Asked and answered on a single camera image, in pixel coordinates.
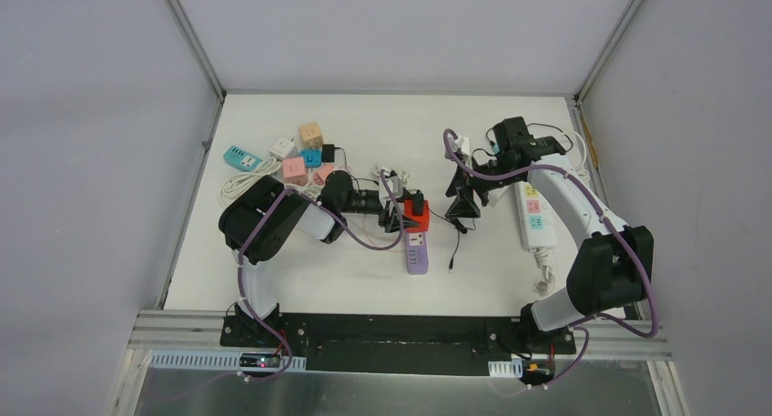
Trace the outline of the red cube socket adapter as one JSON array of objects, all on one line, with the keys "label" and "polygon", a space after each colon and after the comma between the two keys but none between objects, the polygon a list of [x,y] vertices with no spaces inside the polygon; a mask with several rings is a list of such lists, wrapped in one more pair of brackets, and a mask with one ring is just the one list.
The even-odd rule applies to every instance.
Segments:
[{"label": "red cube socket adapter", "polygon": [[427,232],[430,228],[431,213],[429,211],[429,201],[423,200],[417,202],[414,199],[406,200],[403,203],[405,228],[409,233]]}]

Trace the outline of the long white power strip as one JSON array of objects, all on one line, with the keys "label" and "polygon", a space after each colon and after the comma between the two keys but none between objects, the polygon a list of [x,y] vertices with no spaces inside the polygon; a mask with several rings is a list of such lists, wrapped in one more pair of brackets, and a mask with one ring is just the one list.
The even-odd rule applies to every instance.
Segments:
[{"label": "long white power strip", "polygon": [[535,292],[541,297],[552,293],[555,285],[552,251],[557,247],[554,214],[543,195],[527,182],[513,185],[516,208],[520,220],[520,236],[523,248],[533,254],[541,280],[535,284]]}]

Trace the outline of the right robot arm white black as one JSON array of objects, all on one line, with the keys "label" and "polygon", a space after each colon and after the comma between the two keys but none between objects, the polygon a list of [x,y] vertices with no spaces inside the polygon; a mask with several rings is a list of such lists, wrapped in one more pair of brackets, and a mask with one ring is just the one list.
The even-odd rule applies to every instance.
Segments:
[{"label": "right robot arm white black", "polygon": [[651,328],[641,331],[621,319],[615,323],[651,339],[659,329],[652,288],[654,237],[645,226],[618,217],[575,173],[567,150],[552,136],[535,137],[522,117],[506,118],[492,128],[498,147],[493,160],[477,163],[452,129],[442,132],[445,156],[456,166],[446,195],[450,218],[478,218],[491,191],[516,183],[535,188],[568,228],[577,253],[562,289],[525,305],[515,329],[518,343],[530,352],[549,345],[554,334],[593,318],[609,318],[610,309],[647,301]]}]

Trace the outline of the purple power strip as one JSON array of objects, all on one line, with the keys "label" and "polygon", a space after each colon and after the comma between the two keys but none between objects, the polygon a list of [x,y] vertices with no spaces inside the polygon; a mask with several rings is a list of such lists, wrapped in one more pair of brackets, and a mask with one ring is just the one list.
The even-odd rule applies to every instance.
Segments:
[{"label": "purple power strip", "polygon": [[426,233],[408,233],[405,239],[405,246],[408,274],[425,275],[430,266]]}]

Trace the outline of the pink cube socket adapter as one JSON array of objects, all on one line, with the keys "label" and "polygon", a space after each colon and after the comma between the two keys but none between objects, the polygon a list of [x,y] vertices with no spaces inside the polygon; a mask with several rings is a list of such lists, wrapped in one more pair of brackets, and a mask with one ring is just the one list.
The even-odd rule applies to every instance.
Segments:
[{"label": "pink cube socket adapter", "polygon": [[335,171],[335,166],[326,163],[317,168],[312,175],[313,182],[318,186],[324,186],[326,184],[328,176]]}]

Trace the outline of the light pink cube adapter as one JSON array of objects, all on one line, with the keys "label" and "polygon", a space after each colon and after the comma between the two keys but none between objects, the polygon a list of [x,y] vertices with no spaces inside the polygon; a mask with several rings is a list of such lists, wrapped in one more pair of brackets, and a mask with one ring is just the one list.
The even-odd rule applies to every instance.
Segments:
[{"label": "light pink cube adapter", "polygon": [[282,176],[286,184],[304,187],[309,182],[308,170],[303,157],[286,158],[282,161]]}]

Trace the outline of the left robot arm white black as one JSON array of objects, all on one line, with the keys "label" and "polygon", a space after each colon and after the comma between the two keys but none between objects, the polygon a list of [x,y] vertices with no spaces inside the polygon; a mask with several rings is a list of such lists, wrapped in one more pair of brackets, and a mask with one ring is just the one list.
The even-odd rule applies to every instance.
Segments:
[{"label": "left robot arm white black", "polygon": [[351,174],[335,170],[311,198],[277,179],[258,180],[221,214],[218,229],[234,254],[239,298],[236,311],[247,316],[242,333],[256,347],[277,337],[278,323],[270,317],[279,301],[272,260],[294,231],[325,244],[350,231],[346,215],[375,215],[388,233],[406,235],[418,228],[427,201],[420,190],[410,191],[396,172],[383,170],[376,189],[359,189]]}]

